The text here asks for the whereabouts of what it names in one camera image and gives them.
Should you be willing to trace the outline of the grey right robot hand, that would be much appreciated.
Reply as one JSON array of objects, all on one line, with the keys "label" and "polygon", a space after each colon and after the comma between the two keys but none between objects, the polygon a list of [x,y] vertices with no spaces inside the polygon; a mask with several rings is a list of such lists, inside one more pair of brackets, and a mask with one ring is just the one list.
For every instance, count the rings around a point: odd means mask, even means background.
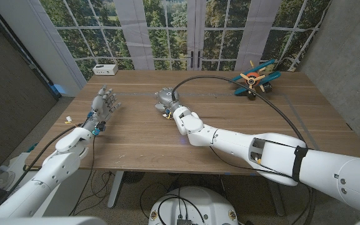
[{"label": "grey right robot hand", "polygon": [[171,118],[175,110],[183,106],[179,101],[178,92],[173,91],[171,87],[164,87],[155,92],[154,97],[157,100],[155,108],[167,118]]}]

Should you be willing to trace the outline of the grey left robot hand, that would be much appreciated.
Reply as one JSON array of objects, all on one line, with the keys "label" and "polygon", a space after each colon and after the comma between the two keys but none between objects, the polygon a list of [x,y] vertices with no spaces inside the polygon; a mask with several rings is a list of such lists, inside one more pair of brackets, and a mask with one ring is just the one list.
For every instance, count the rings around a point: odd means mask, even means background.
[{"label": "grey left robot hand", "polygon": [[107,85],[104,84],[92,100],[91,110],[81,127],[94,135],[105,131],[106,123],[110,120],[113,112],[121,106],[117,100],[113,90],[108,89]]}]

